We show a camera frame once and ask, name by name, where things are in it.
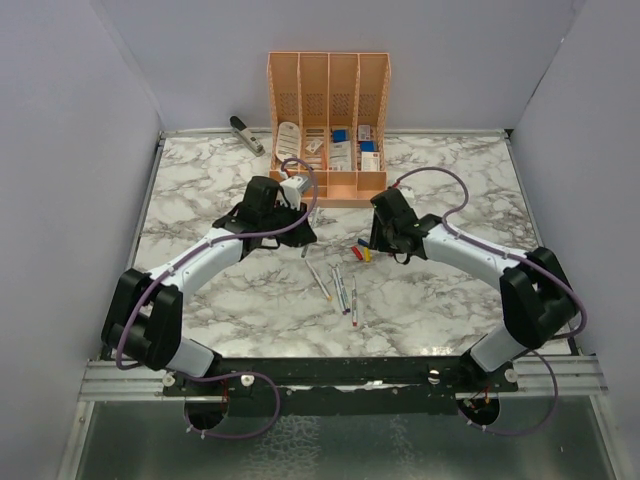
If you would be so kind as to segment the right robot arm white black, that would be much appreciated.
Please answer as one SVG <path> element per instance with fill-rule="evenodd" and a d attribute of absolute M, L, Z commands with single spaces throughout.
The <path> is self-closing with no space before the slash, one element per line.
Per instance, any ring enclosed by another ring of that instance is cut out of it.
<path fill-rule="evenodd" d="M 446 264 L 500 293 L 503 320 L 460 358 L 459 378 L 469 390 L 491 384 L 496 370 L 543 346 L 579 313 L 557 258 L 539 247 L 510 251 L 447 227 L 433 214 L 418 217 L 403 194 L 389 188 L 371 199 L 370 248 Z"/>

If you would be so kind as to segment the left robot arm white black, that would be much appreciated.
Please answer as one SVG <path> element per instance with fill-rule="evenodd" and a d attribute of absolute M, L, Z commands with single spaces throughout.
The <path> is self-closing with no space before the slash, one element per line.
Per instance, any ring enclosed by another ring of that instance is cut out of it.
<path fill-rule="evenodd" d="M 317 183 L 305 175 L 282 181 L 253 177 L 243 199 L 216 220 L 195 245 L 177 258 L 148 272 L 134 268 L 118 280 L 101 332 L 105 346 L 115 350 L 119 367 L 167 370 L 186 375 L 195 392 L 206 395 L 220 385 L 216 366 L 221 356 L 182 334 L 183 307 L 201 287 L 251 252 L 273 246 L 299 248 L 316 242 L 308 216 Z"/>

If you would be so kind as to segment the white pen yellow tip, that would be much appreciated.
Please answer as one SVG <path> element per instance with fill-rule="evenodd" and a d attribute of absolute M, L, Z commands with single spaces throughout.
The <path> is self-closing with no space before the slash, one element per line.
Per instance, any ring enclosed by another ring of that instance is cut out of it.
<path fill-rule="evenodd" d="M 304 263 L 307 266 L 307 268 L 309 269 L 314 281 L 316 282 L 316 284 L 320 288 L 323 296 L 326 298 L 326 300 L 328 302 L 331 302 L 332 301 L 332 295 L 330 294 L 328 288 L 326 287 L 325 283 L 323 282 L 323 280 L 322 280 L 321 276 L 319 275 L 319 273 L 317 272 L 317 270 L 313 267 L 313 265 L 308 260 L 305 260 Z"/>

